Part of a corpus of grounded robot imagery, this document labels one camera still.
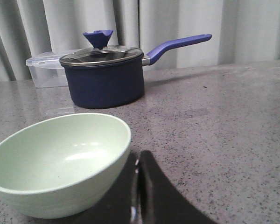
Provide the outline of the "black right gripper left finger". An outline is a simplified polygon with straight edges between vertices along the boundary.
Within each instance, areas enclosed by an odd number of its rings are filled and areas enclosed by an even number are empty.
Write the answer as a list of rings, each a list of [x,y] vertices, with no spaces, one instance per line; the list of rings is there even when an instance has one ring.
[[[75,224],[135,224],[138,221],[137,154],[130,153],[118,178],[93,207],[82,212]]]

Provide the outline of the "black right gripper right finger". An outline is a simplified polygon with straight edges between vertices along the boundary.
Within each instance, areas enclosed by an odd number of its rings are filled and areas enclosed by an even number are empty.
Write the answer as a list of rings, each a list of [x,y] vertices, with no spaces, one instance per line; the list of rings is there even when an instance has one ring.
[[[140,155],[139,191],[144,224],[214,224],[170,182],[152,152]]]

